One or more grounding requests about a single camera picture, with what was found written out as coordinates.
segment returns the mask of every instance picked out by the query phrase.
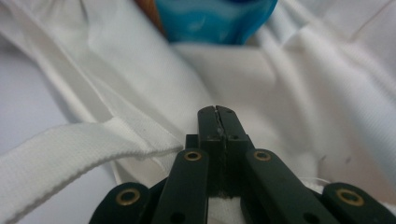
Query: black plastic part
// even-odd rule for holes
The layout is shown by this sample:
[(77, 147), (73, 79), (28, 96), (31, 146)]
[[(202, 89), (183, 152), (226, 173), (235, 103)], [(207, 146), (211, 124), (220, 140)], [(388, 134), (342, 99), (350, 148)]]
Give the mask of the black plastic part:
[(207, 222), (208, 164), (207, 154), (200, 149), (186, 149), (177, 154), (151, 223)]
[(207, 193), (209, 196), (220, 196), (225, 188), (223, 170), (226, 154), (222, 139), (224, 133), (214, 106), (198, 111), (198, 133), (199, 148), (210, 157)]
[(116, 186), (98, 205), (90, 224), (140, 223), (149, 202), (149, 189), (141, 184)]
[(248, 151), (245, 173), (271, 223), (339, 223), (275, 153)]
[(227, 196), (240, 196), (243, 184), (246, 182), (243, 172), (243, 159), (246, 152), (254, 146), (235, 112), (219, 105), (216, 106), (216, 109), (226, 139), (226, 167), (224, 169), (226, 184), (224, 191)]
[(242, 159), (254, 148), (236, 114), (229, 108), (208, 106), (198, 112), (199, 148), (210, 157), (208, 195), (240, 196), (243, 177)]
[(396, 223), (396, 217), (386, 207), (362, 189), (348, 184), (327, 185), (323, 190), (321, 200), (341, 223)]
[(158, 201), (160, 200), (161, 194), (163, 193), (163, 187), (166, 184), (166, 180), (167, 178), (158, 182), (156, 185), (151, 187), (151, 189), (149, 189), (149, 202), (139, 223), (151, 223), (155, 209), (158, 205)]
[(269, 224), (270, 218), (257, 198), (241, 197), (241, 210), (247, 224)]

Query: white garment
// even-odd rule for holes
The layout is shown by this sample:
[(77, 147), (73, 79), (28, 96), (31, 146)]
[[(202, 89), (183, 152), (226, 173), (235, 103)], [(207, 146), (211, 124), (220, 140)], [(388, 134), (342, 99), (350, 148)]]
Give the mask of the white garment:
[[(118, 161), (130, 171), (118, 180), (152, 186), (207, 105), (233, 109), (254, 145), (297, 176), (396, 203), (395, 1), (284, 0), (257, 44), (244, 47), (169, 46), (127, 0), (2, 2), (0, 34), (37, 62), (82, 122), (0, 158), (0, 223), (104, 161), (134, 156)], [(212, 220), (243, 222), (230, 216), (236, 200), (210, 205)]]

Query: white cloth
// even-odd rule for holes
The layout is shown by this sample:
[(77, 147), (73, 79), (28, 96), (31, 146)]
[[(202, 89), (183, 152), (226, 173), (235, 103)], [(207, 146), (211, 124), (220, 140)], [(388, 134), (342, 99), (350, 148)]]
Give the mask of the white cloth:
[[(395, 1), (284, 0), (257, 45), (244, 47), (169, 46), (127, 0), (2, 2), (0, 34), (37, 62), (82, 122), (0, 158), (0, 223), (116, 158), (147, 158), (119, 165), (153, 185), (196, 133), (196, 112), (214, 104), (235, 110), (255, 146), (297, 176), (396, 203)], [(230, 212), (236, 204), (211, 201), (209, 216), (242, 223)]]

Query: blue object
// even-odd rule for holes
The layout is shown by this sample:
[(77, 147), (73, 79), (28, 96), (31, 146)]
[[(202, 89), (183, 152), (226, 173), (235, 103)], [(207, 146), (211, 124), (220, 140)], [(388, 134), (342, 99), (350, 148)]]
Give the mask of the blue object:
[(277, 0), (155, 0), (170, 42), (241, 45), (265, 23)]

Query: white sheet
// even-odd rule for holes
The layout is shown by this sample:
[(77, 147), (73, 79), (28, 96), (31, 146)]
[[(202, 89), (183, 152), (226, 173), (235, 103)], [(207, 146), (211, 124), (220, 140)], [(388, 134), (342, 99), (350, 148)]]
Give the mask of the white sheet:
[[(120, 166), (156, 183), (184, 135), (196, 133), (196, 112), (213, 104), (235, 110), (255, 146), (297, 176), (348, 182), (396, 203), (394, 6), (285, 0), (256, 46), (220, 47), (169, 46), (126, 0), (3, 1), (1, 34), (37, 61), (83, 122), (0, 158), (0, 222), (119, 157), (149, 157)], [(149, 174), (134, 171), (148, 164)], [(233, 203), (211, 204), (212, 218), (240, 223), (227, 216)]]

